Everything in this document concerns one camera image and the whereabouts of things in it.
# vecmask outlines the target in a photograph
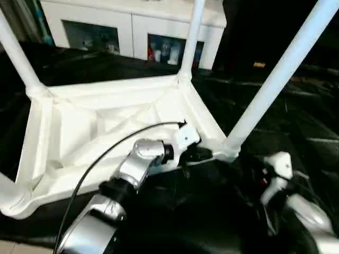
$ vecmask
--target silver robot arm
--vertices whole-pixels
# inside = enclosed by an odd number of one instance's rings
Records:
[[[118,224],[127,218],[133,198],[145,181],[149,170],[160,165],[176,165],[187,147],[198,143],[200,137],[191,125],[180,128],[169,143],[140,139],[117,173],[103,182],[100,194],[93,196],[77,219],[68,228],[58,247],[57,253],[110,254],[118,245]]]
[[[261,196],[261,203],[267,206],[270,200],[286,188],[293,177],[291,157],[287,152],[278,152],[264,161],[274,168],[276,176]],[[291,208],[298,220],[308,230],[321,254],[339,253],[339,239],[333,231],[332,223],[327,214],[316,204],[306,200],[299,194],[286,199],[287,207]]]

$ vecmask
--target glass cabinet door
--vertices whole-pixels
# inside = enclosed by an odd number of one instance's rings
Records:
[[[170,65],[181,65],[186,40],[148,34],[147,60],[163,62]],[[204,42],[198,41],[195,48],[193,68],[198,68]]]
[[[117,28],[65,20],[63,25],[71,48],[120,54]]]
[[[58,47],[133,57],[131,14],[41,1]]]

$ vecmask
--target cabinet door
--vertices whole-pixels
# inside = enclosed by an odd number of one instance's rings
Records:
[[[133,57],[131,14],[41,2],[58,47]]]
[[[181,63],[189,23],[132,15],[132,25],[135,58],[169,64]],[[203,69],[212,68],[222,32],[223,28],[200,26],[193,67],[199,65]]]

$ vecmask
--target black cable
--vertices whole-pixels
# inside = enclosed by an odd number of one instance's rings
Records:
[[[84,172],[83,176],[81,177],[81,179],[79,180],[79,182],[77,183],[71,197],[70,197],[70,200],[69,200],[69,203],[68,203],[68,206],[66,208],[66,212],[64,214],[64,217],[63,217],[63,220],[61,221],[61,225],[60,225],[60,228],[59,228],[59,232],[58,232],[58,235],[57,235],[57,239],[56,239],[56,243],[55,243],[55,247],[54,247],[54,251],[53,251],[53,254],[56,254],[57,253],[57,250],[58,250],[58,247],[59,247],[59,242],[60,242],[60,238],[61,238],[61,235],[62,235],[62,232],[63,232],[63,227],[64,227],[64,224],[65,224],[65,221],[66,221],[66,218],[67,218],[67,215],[69,213],[69,210],[70,210],[70,207],[76,197],[76,194],[78,193],[79,189],[80,189],[80,186],[81,184],[83,183],[83,181],[85,180],[86,176],[88,175],[88,173],[94,168],[94,166],[96,164],[98,164],[98,162],[105,156],[107,155],[107,153],[109,153],[110,151],[112,151],[116,146],[118,146],[119,144],[121,144],[122,142],[132,138],[133,136],[139,134],[140,132],[144,132],[144,131],[147,131],[151,128],[155,128],[155,127],[158,127],[158,126],[162,126],[162,125],[170,125],[170,124],[177,124],[179,127],[181,127],[182,125],[184,125],[184,123],[180,123],[180,122],[163,122],[163,123],[157,123],[157,124],[153,124],[153,125],[150,125],[148,127],[145,127],[143,129],[140,129],[138,131],[135,131],[131,134],[129,134],[128,136],[126,136],[125,138],[121,139],[120,141],[118,141],[117,143],[115,143],[114,145],[112,145],[111,147],[109,147],[103,154],[101,154],[86,170],[86,172]]]

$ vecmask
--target black surface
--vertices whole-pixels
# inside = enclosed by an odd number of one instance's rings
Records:
[[[161,76],[175,74],[178,71],[175,66],[88,51],[48,48],[33,44],[25,44],[24,51],[41,81],[48,86]],[[24,85],[4,53],[0,55],[0,62],[3,68],[2,79],[7,82],[3,82],[3,92],[0,94],[2,97],[0,168],[11,179],[15,179],[30,101],[25,96]],[[265,80],[265,76],[246,72],[242,76],[225,79],[223,74],[218,72],[197,70],[193,76],[195,88],[226,135],[258,91],[261,82]],[[305,185],[314,190],[337,215],[339,214],[339,200],[336,198],[339,191],[339,125],[336,113],[338,94],[338,88],[332,80],[315,82],[311,79],[301,81],[295,78],[294,81],[290,81],[250,134],[240,153],[240,156],[249,153],[266,156],[277,151],[289,152],[293,168],[311,177],[310,182],[305,182]],[[205,170],[206,167],[197,168],[194,172],[198,175],[206,174]],[[220,253],[224,249],[222,246],[225,239],[230,239],[226,241],[230,250],[232,248],[238,250],[241,243],[237,234],[234,234],[234,223],[237,222],[240,228],[247,229],[246,223],[232,220],[237,206],[231,197],[215,195],[218,192],[227,195],[220,189],[220,181],[227,181],[227,177],[220,177],[220,168],[213,165],[209,166],[207,176],[190,177],[191,174],[188,176],[187,174],[189,173],[183,170],[181,173],[147,180],[153,189],[156,187],[159,192],[162,189],[166,190],[163,195],[144,198],[160,209],[155,210],[160,211],[158,214],[152,214],[149,218],[154,219],[153,221],[165,219],[162,220],[166,222],[165,224],[156,223],[161,225],[163,230],[169,230],[169,227],[177,225],[172,222],[182,225],[185,228],[183,230],[193,230],[193,238],[203,243],[205,251]],[[180,188],[176,187],[178,181],[184,182],[180,184]],[[195,187],[189,189],[187,186],[191,185]],[[211,199],[210,196],[206,198],[204,195],[207,193],[215,196],[215,199]],[[76,217],[92,195],[93,193],[86,194],[76,199],[68,223]],[[197,197],[205,200],[205,204],[199,203]],[[180,206],[181,203],[191,206]],[[44,205],[28,219],[20,221],[2,216],[1,238],[51,247],[66,206],[67,200]],[[240,216],[245,211],[246,209],[242,207],[236,212]],[[255,234],[258,227],[253,226],[251,230]]]

